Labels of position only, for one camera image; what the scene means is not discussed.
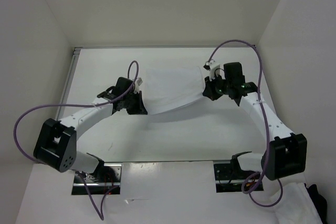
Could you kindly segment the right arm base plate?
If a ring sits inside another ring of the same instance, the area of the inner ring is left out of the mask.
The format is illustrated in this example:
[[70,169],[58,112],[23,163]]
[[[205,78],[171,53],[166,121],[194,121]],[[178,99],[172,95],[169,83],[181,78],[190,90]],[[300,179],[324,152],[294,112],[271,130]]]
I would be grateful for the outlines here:
[[241,170],[231,161],[214,162],[213,168],[217,193],[241,192],[244,180],[254,173],[252,170]]

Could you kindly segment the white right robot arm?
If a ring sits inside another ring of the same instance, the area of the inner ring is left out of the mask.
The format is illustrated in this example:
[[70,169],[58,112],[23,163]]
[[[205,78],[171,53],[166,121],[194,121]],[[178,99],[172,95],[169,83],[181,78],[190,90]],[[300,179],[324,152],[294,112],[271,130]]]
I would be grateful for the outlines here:
[[206,62],[203,96],[215,101],[227,95],[243,109],[266,140],[263,154],[242,152],[232,156],[230,172],[243,178],[248,171],[264,173],[269,180],[276,180],[302,173],[306,168],[307,139],[285,126],[268,106],[258,87],[246,82],[239,62],[227,63],[223,68],[214,60]]

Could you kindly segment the white skirt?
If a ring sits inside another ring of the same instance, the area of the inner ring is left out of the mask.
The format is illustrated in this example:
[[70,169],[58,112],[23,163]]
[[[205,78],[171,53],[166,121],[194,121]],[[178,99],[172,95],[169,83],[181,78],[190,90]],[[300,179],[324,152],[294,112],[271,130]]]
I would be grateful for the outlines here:
[[200,67],[149,68],[144,78],[142,100],[148,114],[156,115],[200,100],[204,89]]

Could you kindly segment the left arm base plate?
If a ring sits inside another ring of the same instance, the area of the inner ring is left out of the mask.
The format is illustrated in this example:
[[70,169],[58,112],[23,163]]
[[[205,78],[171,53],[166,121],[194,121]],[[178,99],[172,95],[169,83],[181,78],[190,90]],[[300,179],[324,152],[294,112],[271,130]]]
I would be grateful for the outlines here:
[[101,195],[105,193],[109,195],[119,195],[121,190],[121,174],[122,164],[106,163],[103,173],[98,177],[92,174],[81,172],[83,179],[78,174],[75,174],[72,195],[87,195],[84,182],[86,182],[89,192],[92,195]]

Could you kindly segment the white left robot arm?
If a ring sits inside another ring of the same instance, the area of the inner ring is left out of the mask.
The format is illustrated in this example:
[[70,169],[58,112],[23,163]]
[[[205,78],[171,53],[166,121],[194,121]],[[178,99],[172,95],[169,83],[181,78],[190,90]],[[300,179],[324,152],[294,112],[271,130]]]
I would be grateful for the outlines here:
[[141,84],[141,78],[132,81],[120,77],[114,86],[98,94],[87,108],[59,121],[47,119],[41,127],[34,158],[61,173],[75,170],[85,173],[93,182],[102,180],[110,173],[105,162],[78,151],[77,141],[94,125],[121,110],[126,110],[129,115],[146,115]]

